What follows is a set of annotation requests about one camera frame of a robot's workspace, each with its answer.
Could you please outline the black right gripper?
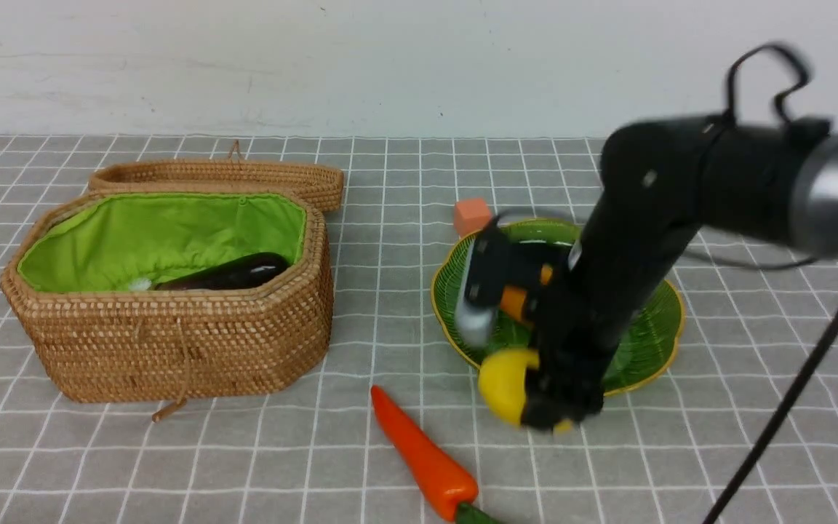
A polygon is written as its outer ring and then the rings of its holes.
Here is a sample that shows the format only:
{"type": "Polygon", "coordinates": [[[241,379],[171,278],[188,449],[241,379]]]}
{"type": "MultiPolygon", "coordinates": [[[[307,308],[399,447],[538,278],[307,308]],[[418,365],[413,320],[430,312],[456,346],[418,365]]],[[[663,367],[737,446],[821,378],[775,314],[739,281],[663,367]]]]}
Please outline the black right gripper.
{"type": "Polygon", "coordinates": [[[540,432],[582,424],[603,409],[603,377],[638,311],[645,304],[642,267],[605,250],[575,243],[566,252],[540,247],[523,266],[548,263],[554,272],[533,311],[530,349],[548,375],[548,394],[527,392],[521,422],[540,432]]]}

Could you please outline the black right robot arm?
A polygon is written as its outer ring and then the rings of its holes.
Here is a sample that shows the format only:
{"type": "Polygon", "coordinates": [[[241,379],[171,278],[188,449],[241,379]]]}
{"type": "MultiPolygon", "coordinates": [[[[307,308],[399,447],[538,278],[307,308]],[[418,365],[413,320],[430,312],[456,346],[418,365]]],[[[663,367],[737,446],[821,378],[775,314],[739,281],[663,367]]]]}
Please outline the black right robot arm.
{"type": "Polygon", "coordinates": [[[509,248],[502,290],[533,335],[519,367],[482,392],[512,424],[552,431],[603,406],[602,378],[633,319],[702,228],[838,258],[838,134],[824,119],[778,128],[728,116],[638,122],[602,147],[602,195],[569,253],[509,248]]]}

